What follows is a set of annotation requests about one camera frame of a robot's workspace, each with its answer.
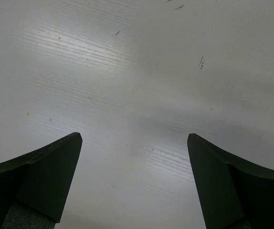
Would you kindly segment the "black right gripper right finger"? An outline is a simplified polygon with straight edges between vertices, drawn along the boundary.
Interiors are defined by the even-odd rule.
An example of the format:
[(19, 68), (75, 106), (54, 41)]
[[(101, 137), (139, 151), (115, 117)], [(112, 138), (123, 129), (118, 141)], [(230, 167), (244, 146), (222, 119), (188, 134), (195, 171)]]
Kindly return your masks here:
[(274, 229), (274, 170), (197, 134), (187, 148), (206, 228)]

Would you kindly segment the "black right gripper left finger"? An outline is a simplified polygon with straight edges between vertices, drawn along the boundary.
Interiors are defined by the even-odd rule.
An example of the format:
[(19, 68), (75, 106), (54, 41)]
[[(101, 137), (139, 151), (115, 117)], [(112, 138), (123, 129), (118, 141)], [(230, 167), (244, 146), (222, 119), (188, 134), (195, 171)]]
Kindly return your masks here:
[(80, 133), (0, 163), (0, 229), (53, 229), (81, 152)]

